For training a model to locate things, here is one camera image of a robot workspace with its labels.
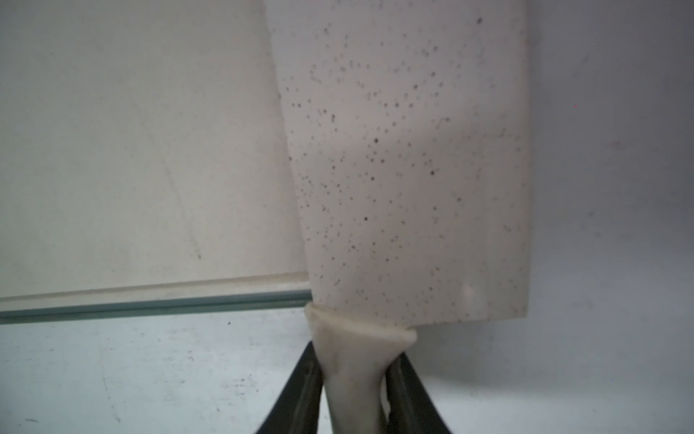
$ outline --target white wall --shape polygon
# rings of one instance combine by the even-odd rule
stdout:
[[[454,432],[694,432],[694,11],[531,17],[528,318],[410,356]],[[252,433],[307,340],[299,310],[0,326],[0,432]]]

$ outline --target glass edge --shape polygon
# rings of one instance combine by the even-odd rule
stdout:
[[[311,290],[306,289],[262,292],[258,294],[236,294],[218,297],[9,310],[0,312],[0,324],[300,308],[311,300]]]

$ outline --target black clamp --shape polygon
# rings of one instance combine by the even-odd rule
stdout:
[[[315,434],[323,374],[309,342],[257,434]],[[450,434],[405,353],[386,371],[388,434]]]

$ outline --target black tongs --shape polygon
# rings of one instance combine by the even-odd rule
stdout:
[[[315,434],[323,374],[308,343],[257,434]],[[386,371],[388,434],[450,434],[405,353]]]

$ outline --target white panel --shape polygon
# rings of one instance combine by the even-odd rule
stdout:
[[[0,19],[0,297],[305,272],[262,2]]]
[[[267,0],[314,300],[424,324],[523,316],[523,0]]]

